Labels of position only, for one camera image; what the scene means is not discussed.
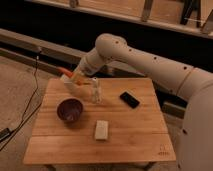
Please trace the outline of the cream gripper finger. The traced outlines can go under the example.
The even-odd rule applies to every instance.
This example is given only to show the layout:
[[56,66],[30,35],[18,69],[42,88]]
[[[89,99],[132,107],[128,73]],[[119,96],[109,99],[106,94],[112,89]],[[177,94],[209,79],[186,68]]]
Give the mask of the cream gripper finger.
[[91,85],[92,83],[91,82],[83,82],[81,85],[84,86],[84,85]]
[[78,80],[78,78],[76,78],[76,77],[71,77],[70,80],[71,80],[71,82],[74,83],[74,84],[79,84],[79,80]]

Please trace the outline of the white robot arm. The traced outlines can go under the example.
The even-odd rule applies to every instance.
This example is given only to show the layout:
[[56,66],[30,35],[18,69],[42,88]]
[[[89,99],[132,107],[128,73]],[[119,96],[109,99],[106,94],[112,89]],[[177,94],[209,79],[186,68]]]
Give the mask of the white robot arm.
[[124,38],[104,33],[81,58],[71,80],[78,83],[112,61],[132,66],[187,102],[178,171],[213,171],[213,73],[135,49]]

